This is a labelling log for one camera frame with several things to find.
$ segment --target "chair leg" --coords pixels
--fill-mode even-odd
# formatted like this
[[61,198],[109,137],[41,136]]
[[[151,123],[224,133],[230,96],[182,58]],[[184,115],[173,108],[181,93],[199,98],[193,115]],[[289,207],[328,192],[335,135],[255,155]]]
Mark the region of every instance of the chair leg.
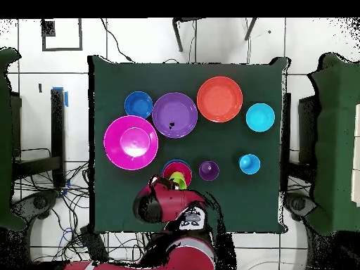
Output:
[[176,23],[177,20],[178,20],[178,18],[173,18],[172,19],[172,27],[174,28],[177,45],[179,46],[179,52],[182,52],[183,51],[183,46],[181,44],[179,29],[178,29],[177,23]]
[[248,40],[248,39],[249,39],[250,33],[251,33],[251,31],[252,31],[252,28],[253,28],[254,25],[255,25],[256,19],[257,19],[257,18],[252,18],[251,23],[250,23],[250,26],[249,26],[249,29],[247,29],[247,32],[246,32],[246,35],[245,35],[245,40]]

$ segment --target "white floor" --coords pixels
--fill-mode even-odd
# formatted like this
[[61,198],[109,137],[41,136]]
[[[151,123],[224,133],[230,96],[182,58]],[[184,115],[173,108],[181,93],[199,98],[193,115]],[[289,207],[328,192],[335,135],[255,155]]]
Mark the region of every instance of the white floor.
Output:
[[[169,58],[187,63],[194,35],[192,22],[181,23],[184,52],[177,47],[171,18],[107,19],[108,29],[116,36],[120,50],[140,63],[161,63]],[[56,37],[47,37],[47,47],[79,46],[76,19],[56,19]],[[267,64],[272,58],[286,56],[291,59],[288,69],[288,92],[292,94],[291,142],[293,150],[299,148],[297,125],[297,101],[314,94],[306,74],[315,71],[319,57],[326,52],[337,52],[350,60],[360,59],[359,42],[343,20],[326,18],[259,18],[255,23],[249,44],[244,40],[245,18],[206,18],[198,21],[198,62]],[[113,37],[106,33],[100,19],[82,19],[83,51],[41,50],[40,20],[0,20],[0,47],[19,50],[22,58],[10,65],[8,78],[11,88],[22,97],[22,148],[51,147],[50,90],[62,86],[68,91],[68,107],[65,107],[66,166],[74,169],[89,159],[88,138],[88,55],[100,55],[113,62],[127,62],[121,56]],[[194,61],[194,44],[190,54]],[[44,157],[46,151],[30,151],[22,158]],[[297,152],[290,152],[291,160],[297,161]],[[36,176],[35,181],[43,179]],[[86,186],[81,172],[72,184]],[[29,191],[16,191],[14,200],[25,197]],[[80,201],[88,206],[87,198]],[[62,227],[69,226],[69,212],[59,199],[55,211]],[[76,209],[79,226],[89,222],[88,209]],[[303,224],[293,221],[283,212],[288,231],[282,235],[234,234],[238,258],[238,270],[304,270],[307,258],[307,238]],[[54,256],[58,251],[63,232],[52,212],[44,220],[36,220],[31,237],[33,259],[45,255]],[[118,247],[132,239],[133,233],[104,235],[105,244],[113,258],[132,258],[135,240],[126,248]]]

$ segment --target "orange plate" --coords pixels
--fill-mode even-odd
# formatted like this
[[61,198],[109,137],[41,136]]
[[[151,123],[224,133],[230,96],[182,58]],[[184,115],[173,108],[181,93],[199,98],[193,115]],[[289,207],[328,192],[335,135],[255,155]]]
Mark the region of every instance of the orange plate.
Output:
[[201,85],[198,108],[202,116],[213,122],[233,119],[243,104],[239,85],[228,77],[212,77]]

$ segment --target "pink bowl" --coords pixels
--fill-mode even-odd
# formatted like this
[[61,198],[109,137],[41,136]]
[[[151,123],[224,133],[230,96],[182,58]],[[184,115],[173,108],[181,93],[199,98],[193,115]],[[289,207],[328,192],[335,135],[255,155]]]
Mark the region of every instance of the pink bowl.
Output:
[[158,151],[154,127],[139,116],[124,116],[106,129],[104,148],[108,159],[122,169],[141,169],[149,165]]

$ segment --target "small blue bowl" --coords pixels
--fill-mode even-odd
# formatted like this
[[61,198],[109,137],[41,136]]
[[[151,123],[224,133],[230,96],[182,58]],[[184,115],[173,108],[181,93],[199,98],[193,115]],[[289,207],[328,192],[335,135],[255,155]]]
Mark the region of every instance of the small blue bowl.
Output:
[[125,99],[124,108],[128,115],[146,119],[152,113],[154,105],[153,100],[148,94],[142,91],[135,91],[130,93]]
[[245,174],[253,175],[260,169],[260,160],[253,154],[243,155],[239,158],[239,167]]
[[266,103],[256,103],[246,112],[246,124],[253,131],[267,131],[275,122],[275,112]]

